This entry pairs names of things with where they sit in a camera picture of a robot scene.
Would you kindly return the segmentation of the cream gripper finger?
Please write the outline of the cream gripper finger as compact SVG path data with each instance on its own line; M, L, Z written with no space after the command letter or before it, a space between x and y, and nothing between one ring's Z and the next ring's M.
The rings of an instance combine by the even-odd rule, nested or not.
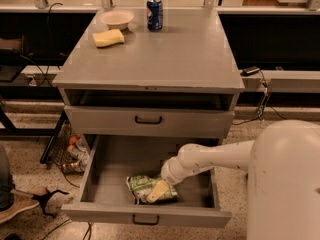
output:
M154 203L156 201L164 199L168 190L169 185L165 180L158 181L151 192L148 194L146 198L147 202Z

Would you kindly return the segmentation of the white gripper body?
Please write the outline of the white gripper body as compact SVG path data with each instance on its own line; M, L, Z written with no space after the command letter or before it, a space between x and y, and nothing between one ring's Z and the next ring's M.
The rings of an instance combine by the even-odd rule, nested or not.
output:
M161 177L170 185L177 185L188 177L189 168L184 167L177 157L166 160L161 168Z

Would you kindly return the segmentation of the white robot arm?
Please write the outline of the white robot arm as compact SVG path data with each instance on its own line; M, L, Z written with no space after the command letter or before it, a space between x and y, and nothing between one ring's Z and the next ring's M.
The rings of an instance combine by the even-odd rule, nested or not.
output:
M186 144L164 163L147 200L215 166L248 172L247 240L320 240L319 125L284 120L251 141Z

